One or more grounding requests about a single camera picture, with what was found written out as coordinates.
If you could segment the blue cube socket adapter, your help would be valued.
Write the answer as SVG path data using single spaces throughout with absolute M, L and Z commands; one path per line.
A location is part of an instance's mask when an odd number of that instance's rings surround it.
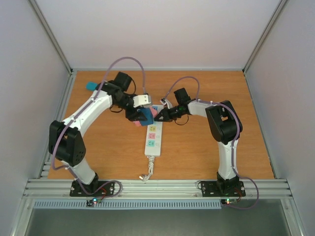
M 140 109 L 140 112 L 145 118 L 144 120 L 139 121 L 141 126 L 148 126 L 154 123 L 153 113 L 150 108 Z

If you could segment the white power strip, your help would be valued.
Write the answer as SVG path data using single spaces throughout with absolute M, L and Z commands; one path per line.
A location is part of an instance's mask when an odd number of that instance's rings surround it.
M 162 141 L 162 122 L 154 121 L 147 126 L 145 151 L 146 156 L 160 157 Z

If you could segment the teal cube plug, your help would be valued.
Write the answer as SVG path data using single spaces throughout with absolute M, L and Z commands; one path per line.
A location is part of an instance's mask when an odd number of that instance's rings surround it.
M 90 90 L 90 91 L 94 91 L 94 90 L 96 89 L 97 85 L 98 85 L 97 83 L 88 82 L 88 83 L 86 84 L 86 89 L 87 89 L 87 90 Z

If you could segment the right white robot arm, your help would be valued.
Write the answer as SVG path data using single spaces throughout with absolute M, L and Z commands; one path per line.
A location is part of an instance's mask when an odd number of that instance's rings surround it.
M 172 122 L 184 115 L 205 117 L 212 137 L 219 146 L 219 169 L 216 181 L 200 181 L 197 187 L 203 197 L 232 197 L 241 194 L 240 177 L 236 168 L 236 149 L 243 130 L 230 101 L 202 101 L 191 99 L 185 88 L 174 92 L 178 105 L 163 108 L 154 121 Z

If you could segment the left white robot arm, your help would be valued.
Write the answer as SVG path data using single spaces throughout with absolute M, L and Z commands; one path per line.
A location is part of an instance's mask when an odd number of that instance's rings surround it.
M 79 191 L 88 196 L 95 195 L 99 185 L 97 173 L 89 166 L 85 155 L 83 136 L 93 122 L 106 110 L 117 106 L 125 111 L 129 121 L 147 121 L 145 110 L 152 105 L 151 97 L 127 93 L 132 78 L 119 72 L 114 80 L 102 81 L 91 97 L 71 116 L 63 121 L 53 121 L 49 127 L 49 153 L 53 160 L 62 162 L 79 185 Z

